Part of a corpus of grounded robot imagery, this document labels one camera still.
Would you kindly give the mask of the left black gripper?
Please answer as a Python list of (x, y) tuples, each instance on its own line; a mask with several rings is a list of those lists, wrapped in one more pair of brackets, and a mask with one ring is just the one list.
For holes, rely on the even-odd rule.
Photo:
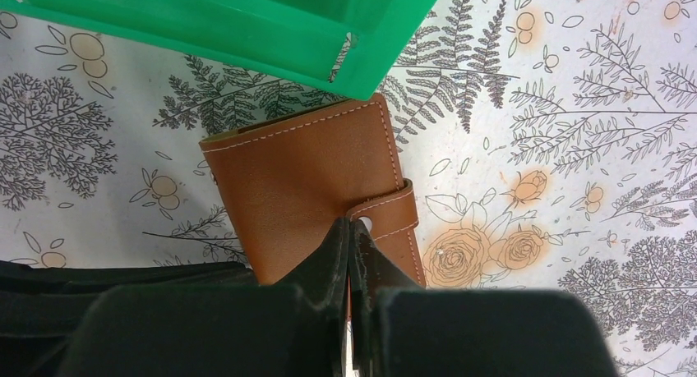
[(35, 269), (1, 263), (1, 374), (52, 376), (67, 338), (95, 299), (133, 284), (256, 284), (238, 262), (150, 268)]

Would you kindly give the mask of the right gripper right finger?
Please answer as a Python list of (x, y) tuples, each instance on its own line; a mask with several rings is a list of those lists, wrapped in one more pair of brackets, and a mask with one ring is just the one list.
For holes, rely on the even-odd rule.
[(427, 290), (362, 221), (349, 242), (353, 365), (363, 376), (614, 376), (582, 301), (552, 290)]

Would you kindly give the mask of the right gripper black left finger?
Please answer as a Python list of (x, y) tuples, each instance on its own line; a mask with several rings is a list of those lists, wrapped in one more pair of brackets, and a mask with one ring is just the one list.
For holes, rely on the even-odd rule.
[(100, 295), (61, 376), (341, 376), (350, 222), (272, 285), (132, 285)]

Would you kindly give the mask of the brown leather card holder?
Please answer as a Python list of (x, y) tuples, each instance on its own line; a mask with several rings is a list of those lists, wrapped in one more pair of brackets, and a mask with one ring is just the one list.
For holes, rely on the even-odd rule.
[(220, 133), (200, 147), (259, 283), (301, 264), (337, 218), (363, 221), (380, 251), (426, 282), (413, 183), (381, 94)]

